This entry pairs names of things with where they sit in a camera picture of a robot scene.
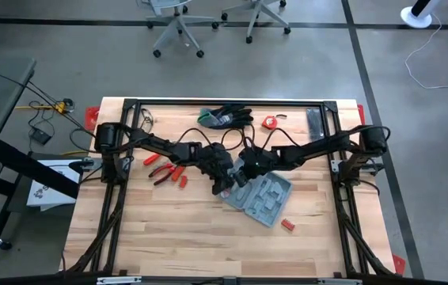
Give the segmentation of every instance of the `chair wheel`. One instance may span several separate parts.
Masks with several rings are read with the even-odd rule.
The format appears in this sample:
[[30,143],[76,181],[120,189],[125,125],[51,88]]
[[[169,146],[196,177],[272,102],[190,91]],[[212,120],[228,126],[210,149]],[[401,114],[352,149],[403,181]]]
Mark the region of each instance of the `chair wheel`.
[[12,247],[13,245],[11,245],[11,242],[3,241],[0,243],[0,249],[2,250],[10,250]]

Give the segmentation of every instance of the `concrete floor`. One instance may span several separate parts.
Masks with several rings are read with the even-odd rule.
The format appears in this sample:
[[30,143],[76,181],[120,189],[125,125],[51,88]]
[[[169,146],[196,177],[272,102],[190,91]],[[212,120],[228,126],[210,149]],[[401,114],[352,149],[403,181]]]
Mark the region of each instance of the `concrete floor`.
[[[194,0],[191,14],[220,16],[220,10],[242,0]],[[415,1],[349,0],[357,24],[401,24],[400,10]],[[436,10],[448,24],[448,0]],[[151,14],[135,0],[0,0],[0,18],[141,21]],[[346,23],[340,0],[290,0],[282,12],[291,22]],[[247,21],[248,14],[230,15]],[[261,15],[261,21],[270,21]],[[254,42],[245,43],[246,28],[191,28],[205,51],[198,59],[185,38],[162,48],[155,59],[151,46],[162,27],[12,25],[0,24],[0,53],[38,61],[33,81],[53,97],[70,97],[74,117],[83,122],[85,107],[105,96],[131,97],[258,97],[352,98],[365,105],[360,72],[346,28],[255,28]],[[407,55],[433,30],[358,30],[371,87],[382,123],[392,129],[389,140],[401,194],[407,209],[427,279],[448,280],[448,89],[419,87],[404,66]],[[425,85],[448,85],[448,30],[410,62]],[[25,92],[19,105],[36,99]],[[366,112],[368,123],[372,122]],[[28,150],[27,121],[32,113],[14,112],[1,138]],[[74,150],[68,134],[74,127],[53,119],[55,137],[34,151],[57,154]],[[85,136],[78,138],[88,145]],[[407,257],[388,182],[379,176],[381,202],[392,251]],[[49,235],[23,230],[47,224]],[[15,231],[12,251],[0,251],[0,277],[55,272],[69,221],[63,218],[23,218]],[[36,258],[44,253],[43,260]]]

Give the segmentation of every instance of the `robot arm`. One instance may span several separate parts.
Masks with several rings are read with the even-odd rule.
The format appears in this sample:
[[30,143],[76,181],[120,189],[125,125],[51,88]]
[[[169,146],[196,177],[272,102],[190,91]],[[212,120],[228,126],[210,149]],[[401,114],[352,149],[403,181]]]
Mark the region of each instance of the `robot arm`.
[[[356,133],[361,134],[359,145],[350,140],[350,135]],[[244,161],[244,165],[233,177],[238,185],[243,187],[249,179],[254,179],[259,175],[273,170],[293,170],[302,166],[307,160],[341,150],[353,153],[349,159],[349,162],[355,162],[352,169],[366,164],[369,158],[383,155],[387,151],[387,145],[382,127],[358,126],[349,131],[339,131],[325,139],[310,142],[304,146],[273,146],[271,150],[247,146],[240,152],[240,158]],[[347,166],[344,163],[341,167],[345,171]]]
[[[117,146],[117,137],[121,133],[129,137],[129,142]],[[125,179],[122,173],[123,160],[119,154],[129,148],[142,148],[166,156],[172,163],[180,166],[195,166],[202,174],[215,181],[212,187],[214,195],[233,186],[233,180],[227,170],[233,167],[231,155],[220,143],[202,147],[201,142],[170,142],[141,128],[131,128],[120,123],[103,123],[97,126],[94,148],[102,154],[102,182],[120,182]]]

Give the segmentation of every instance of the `gray parts tray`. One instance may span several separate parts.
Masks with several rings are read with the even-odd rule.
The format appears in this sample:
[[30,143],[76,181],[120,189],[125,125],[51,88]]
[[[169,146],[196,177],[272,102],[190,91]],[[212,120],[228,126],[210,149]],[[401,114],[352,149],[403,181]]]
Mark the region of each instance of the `gray parts tray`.
[[[235,173],[243,165],[238,158],[234,162],[230,173]],[[289,180],[275,173],[250,180],[244,187],[234,184],[230,191],[221,192],[220,198],[229,205],[244,210],[245,214],[261,222],[265,226],[273,227],[293,189]]]

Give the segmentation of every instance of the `wooden table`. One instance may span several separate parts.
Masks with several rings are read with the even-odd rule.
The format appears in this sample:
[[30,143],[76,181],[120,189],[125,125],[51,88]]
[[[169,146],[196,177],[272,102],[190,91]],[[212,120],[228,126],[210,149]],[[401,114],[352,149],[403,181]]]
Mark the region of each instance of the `wooden table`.
[[[103,98],[98,123],[118,122],[123,99]],[[342,129],[360,124],[354,100],[336,102]],[[201,106],[142,107],[149,109],[154,116],[152,132],[163,139],[177,140],[190,127],[199,127],[211,141],[220,141],[222,137],[223,131],[197,124]],[[260,127],[263,118],[279,113],[287,115],[286,120],[279,121],[279,127],[291,134],[296,142],[309,142],[306,108],[252,109],[257,145],[262,145],[268,135],[268,131]],[[238,133],[231,132],[224,144],[234,146],[239,139]],[[203,140],[195,131],[183,139],[185,142]],[[268,145],[288,144],[288,139],[279,132],[271,137]],[[231,152],[233,158],[241,149]],[[153,167],[142,163],[151,154],[140,149],[134,152],[114,272],[127,269],[128,275],[140,276],[331,277],[333,272],[345,275],[326,156],[307,161],[294,171],[278,172],[294,185],[280,217],[296,225],[291,233],[281,227],[280,222],[270,229],[223,203],[211,194],[213,182],[197,168],[185,170],[188,184],[184,190],[172,181],[154,187],[153,181],[147,177]],[[362,179],[374,181],[364,175]],[[105,186],[95,180],[80,187],[65,247],[68,267],[96,237]],[[355,200],[365,240],[382,263],[394,271],[376,191],[362,184],[355,187]],[[355,245],[350,240],[353,262],[358,268]],[[101,266],[107,248],[108,243],[105,242]]]

